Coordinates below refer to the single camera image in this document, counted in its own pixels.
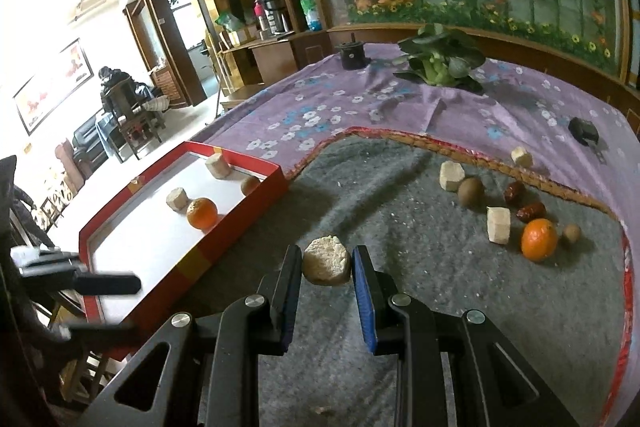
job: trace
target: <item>purple floral tablecloth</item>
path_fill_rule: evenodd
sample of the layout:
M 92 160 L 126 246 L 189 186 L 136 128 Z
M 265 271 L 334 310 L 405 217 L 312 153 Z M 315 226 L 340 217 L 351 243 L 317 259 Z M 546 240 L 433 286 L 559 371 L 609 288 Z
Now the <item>purple floral tablecloth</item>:
M 394 44 L 367 44 L 366 53 L 372 61 L 364 70 L 344 71 L 337 55 L 327 57 L 258 93 L 193 139 L 271 160 L 285 173 L 320 142 L 352 126 L 428 134 L 505 162 L 523 145 L 535 171 L 609 205 L 634 252 L 625 268 L 630 270 L 632 257 L 638 261 L 640 229 L 627 223 L 640 216 L 640 143 L 620 111 L 562 80 L 492 58 L 472 74 L 484 86 L 478 96 L 396 78 L 390 62 L 400 51 Z M 603 164 L 569 133 L 574 116 L 596 125 Z M 640 299 L 640 285 L 634 299 Z M 637 323 L 607 425 L 614 425 L 640 387 Z

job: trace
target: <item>orange flower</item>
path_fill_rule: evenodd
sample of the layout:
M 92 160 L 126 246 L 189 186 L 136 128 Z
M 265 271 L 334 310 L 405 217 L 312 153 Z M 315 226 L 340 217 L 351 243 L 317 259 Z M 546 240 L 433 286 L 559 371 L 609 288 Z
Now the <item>orange flower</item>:
M 356 3 L 356 8 L 361 12 L 366 12 L 371 6 L 371 0 L 353 0 Z
M 593 11 L 591 12 L 591 17 L 598 26 L 601 26 L 604 23 L 604 15 L 600 12 Z

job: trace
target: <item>wooden chair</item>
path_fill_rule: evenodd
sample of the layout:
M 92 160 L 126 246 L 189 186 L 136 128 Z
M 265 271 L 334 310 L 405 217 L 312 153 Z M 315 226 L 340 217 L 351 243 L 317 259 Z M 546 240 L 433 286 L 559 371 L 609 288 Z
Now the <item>wooden chair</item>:
M 138 151 L 153 138 L 162 143 L 158 131 L 152 124 L 153 115 L 137 102 L 135 84 L 130 79 L 118 82 L 104 95 L 111 105 L 111 113 L 117 122 L 118 130 L 138 160 Z

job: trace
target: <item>gray felt mat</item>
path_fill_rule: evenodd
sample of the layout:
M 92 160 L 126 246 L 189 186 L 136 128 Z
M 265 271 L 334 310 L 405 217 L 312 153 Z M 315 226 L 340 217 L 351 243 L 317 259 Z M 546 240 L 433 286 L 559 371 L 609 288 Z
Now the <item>gray felt mat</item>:
M 486 213 L 459 207 L 456 195 L 440 188 L 445 159 L 391 140 L 331 144 L 180 304 L 196 315 L 221 311 L 254 292 L 288 244 L 304 249 L 316 237 L 337 235 L 348 250 L 366 245 L 377 269 L 431 309 L 485 311 L 580 425 L 592 425 L 609 392 L 623 330 L 619 225 L 539 192 L 560 227 L 576 222 L 586 237 L 571 252 L 559 248 L 543 264 L 530 263 L 518 254 L 519 239 L 492 245 Z M 465 171 L 482 178 L 486 204 L 500 204 L 506 176 Z M 395 377 L 394 357 L 366 351 L 353 285 L 303 280 L 289 352 L 260 360 L 260 424 L 392 425 Z M 316 407 L 332 414 L 319 415 Z

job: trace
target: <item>black device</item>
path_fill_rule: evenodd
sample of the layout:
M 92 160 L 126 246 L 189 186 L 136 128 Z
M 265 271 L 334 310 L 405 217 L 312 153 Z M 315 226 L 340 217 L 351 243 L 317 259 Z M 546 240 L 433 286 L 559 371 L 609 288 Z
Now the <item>black device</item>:
M 356 41 L 354 33 L 351 34 L 351 42 L 342 42 L 336 46 L 336 49 L 340 52 L 343 70 L 361 70 L 370 63 L 370 58 L 364 54 L 364 42 Z

